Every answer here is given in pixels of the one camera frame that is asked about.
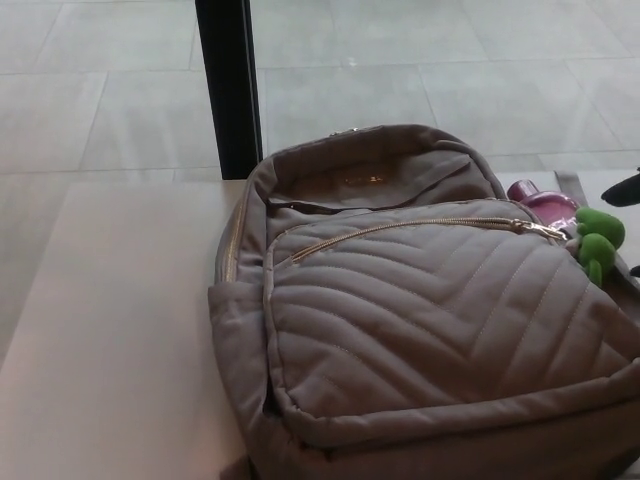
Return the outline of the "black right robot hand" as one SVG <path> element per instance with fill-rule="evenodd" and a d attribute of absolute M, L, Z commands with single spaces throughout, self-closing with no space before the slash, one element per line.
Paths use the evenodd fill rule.
<path fill-rule="evenodd" d="M 607 188 L 600 199 L 618 210 L 639 206 L 639 168 L 633 175 L 614 183 Z"/>

